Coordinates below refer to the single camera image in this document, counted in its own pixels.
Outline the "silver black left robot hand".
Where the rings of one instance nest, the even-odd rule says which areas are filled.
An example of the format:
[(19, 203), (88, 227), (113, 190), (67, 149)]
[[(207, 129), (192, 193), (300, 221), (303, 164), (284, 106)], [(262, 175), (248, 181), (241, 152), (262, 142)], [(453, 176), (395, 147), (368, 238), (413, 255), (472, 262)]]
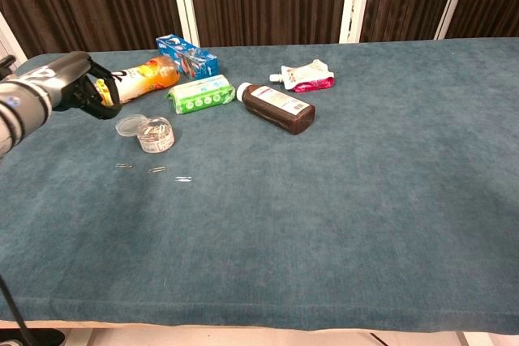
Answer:
[[(51, 62), (54, 76), (45, 82), (53, 110), (81, 109), (98, 119), (111, 119), (121, 111), (118, 89), (112, 73), (94, 62), (86, 52), (75, 51)], [(102, 79), (108, 88), (112, 105), (103, 105), (101, 94), (88, 77)]]

